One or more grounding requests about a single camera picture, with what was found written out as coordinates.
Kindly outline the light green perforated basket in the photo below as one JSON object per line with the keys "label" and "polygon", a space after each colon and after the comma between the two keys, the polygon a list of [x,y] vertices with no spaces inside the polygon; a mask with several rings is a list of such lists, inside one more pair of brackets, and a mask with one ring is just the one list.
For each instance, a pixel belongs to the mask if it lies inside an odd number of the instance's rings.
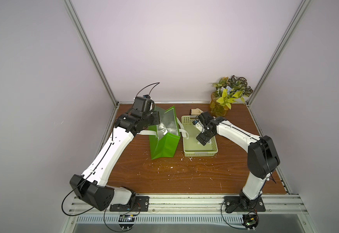
{"label": "light green perforated basket", "polygon": [[193,124],[195,116],[182,116],[180,131],[183,136],[183,151],[185,157],[209,157],[219,151],[216,138],[211,138],[206,145],[201,144],[196,137],[200,130]]}

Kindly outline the green insulated delivery bag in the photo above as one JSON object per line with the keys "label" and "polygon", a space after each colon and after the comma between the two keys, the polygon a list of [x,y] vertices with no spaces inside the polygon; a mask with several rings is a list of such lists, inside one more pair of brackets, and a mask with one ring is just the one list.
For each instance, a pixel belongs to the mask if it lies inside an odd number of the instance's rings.
{"label": "green insulated delivery bag", "polygon": [[176,115],[175,107],[164,110],[155,108],[159,112],[160,124],[152,125],[139,134],[149,137],[151,159],[172,158],[178,147],[180,138],[189,138],[188,132],[184,129]]}

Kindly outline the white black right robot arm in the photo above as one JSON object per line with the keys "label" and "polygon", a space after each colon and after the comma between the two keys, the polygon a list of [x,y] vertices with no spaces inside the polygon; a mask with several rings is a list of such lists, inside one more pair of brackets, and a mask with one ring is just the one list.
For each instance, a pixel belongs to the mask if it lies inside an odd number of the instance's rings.
{"label": "white black right robot arm", "polygon": [[198,115],[192,124],[200,131],[196,139],[203,146],[211,138],[220,135],[237,144],[247,153],[249,176],[240,191],[237,206],[246,210],[253,208],[262,195],[266,181],[280,165],[280,158],[272,138],[251,134],[222,116],[211,116],[209,112]]}

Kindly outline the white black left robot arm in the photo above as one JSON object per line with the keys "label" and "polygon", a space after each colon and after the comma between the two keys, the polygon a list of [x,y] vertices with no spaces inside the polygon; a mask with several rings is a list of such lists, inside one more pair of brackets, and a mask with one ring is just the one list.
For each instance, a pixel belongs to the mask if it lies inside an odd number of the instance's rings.
{"label": "white black left robot arm", "polygon": [[160,114],[151,97],[135,97],[132,107],[116,119],[111,135],[91,165],[81,175],[75,174],[70,179],[76,197],[100,211],[113,205],[133,209],[135,192],[107,183],[118,159],[134,137],[159,123]]}

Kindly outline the amber plastic vase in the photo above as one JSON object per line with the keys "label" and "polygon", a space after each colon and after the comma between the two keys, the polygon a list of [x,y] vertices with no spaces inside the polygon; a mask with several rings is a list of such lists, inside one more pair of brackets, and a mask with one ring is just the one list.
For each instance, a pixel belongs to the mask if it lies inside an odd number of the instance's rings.
{"label": "amber plastic vase", "polygon": [[214,117],[225,117],[229,111],[227,106],[222,106],[217,102],[217,97],[214,94],[211,94],[211,101],[209,104],[210,114]]}

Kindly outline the beige knit cotton glove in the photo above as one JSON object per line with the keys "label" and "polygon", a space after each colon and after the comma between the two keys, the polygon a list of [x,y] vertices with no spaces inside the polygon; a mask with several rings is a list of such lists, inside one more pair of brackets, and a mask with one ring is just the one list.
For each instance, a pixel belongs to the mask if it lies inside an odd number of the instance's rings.
{"label": "beige knit cotton glove", "polygon": [[191,116],[198,116],[200,114],[203,113],[203,110],[199,109],[199,108],[193,108],[190,110],[190,115]]}

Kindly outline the artificial flower plant bouquet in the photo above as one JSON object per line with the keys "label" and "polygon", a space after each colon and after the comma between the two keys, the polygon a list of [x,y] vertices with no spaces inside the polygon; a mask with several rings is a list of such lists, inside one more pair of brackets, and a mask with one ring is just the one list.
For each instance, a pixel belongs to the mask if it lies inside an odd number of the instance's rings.
{"label": "artificial flower plant bouquet", "polygon": [[248,85],[244,77],[222,77],[217,83],[213,83],[216,89],[212,94],[212,100],[226,110],[230,110],[232,104],[237,101],[245,103],[246,99],[252,95],[253,89]]}

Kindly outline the small circuit board right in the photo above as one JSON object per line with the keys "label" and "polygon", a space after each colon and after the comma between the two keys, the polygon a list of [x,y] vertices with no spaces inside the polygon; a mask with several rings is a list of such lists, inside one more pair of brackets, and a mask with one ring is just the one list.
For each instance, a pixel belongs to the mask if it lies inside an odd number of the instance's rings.
{"label": "small circuit board right", "polygon": [[249,212],[246,215],[243,215],[242,225],[249,231],[255,231],[259,224],[259,216],[256,212]]}

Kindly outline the small circuit board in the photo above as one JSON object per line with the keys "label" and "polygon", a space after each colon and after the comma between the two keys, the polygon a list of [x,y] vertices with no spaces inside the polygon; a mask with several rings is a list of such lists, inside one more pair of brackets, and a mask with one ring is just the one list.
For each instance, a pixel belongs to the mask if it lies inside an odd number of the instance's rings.
{"label": "small circuit board", "polygon": [[249,212],[246,215],[243,215],[242,225],[249,231],[255,231],[259,224],[259,216],[256,212]]}
{"label": "small circuit board", "polygon": [[130,231],[135,224],[136,216],[134,215],[120,215],[118,224],[122,232]]}

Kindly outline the small circuit board left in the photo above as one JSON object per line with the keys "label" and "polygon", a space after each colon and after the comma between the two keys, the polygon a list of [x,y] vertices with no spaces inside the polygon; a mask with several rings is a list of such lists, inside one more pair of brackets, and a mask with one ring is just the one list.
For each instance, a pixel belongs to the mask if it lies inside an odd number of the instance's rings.
{"label": "small circuit board left", "polygon": [[122,232],[130,231],[135,224],[136,216],[134,215],[120,215],[118,224]]}

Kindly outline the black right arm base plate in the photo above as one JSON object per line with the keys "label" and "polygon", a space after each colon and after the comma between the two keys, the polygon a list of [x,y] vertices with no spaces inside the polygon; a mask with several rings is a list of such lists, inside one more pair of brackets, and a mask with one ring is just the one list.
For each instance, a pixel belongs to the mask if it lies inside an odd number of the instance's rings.
{"label": "black right arm base plate", "polygon": [[266,208],[262,197],[259,196],[255,200],[249,200],[240,196],[224,197],[225,212],[230,214],[233,212],[265,212]]}

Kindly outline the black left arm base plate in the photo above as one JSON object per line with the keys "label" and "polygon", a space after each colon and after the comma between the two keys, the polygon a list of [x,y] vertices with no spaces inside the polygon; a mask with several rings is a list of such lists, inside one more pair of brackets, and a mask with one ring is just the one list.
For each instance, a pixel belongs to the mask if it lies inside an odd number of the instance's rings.
{"label": "black left arm base plate", "polygon": [[110,212],[148,212],[149,196],[134,196],[127,204],[110,205]]}

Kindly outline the aluminium front frame rail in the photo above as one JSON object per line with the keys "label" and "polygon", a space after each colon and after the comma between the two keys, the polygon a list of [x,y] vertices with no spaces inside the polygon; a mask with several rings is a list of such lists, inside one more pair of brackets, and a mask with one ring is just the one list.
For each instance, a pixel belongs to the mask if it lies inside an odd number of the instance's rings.
{"label": "aluminium front frame rail", "polygon": [[[226,207],[234,209],[236,194],[141,194],[136,196],[145,214],[219,214]],[[308,214],[299,195],[265,194],[252,203],[262,214]]]}

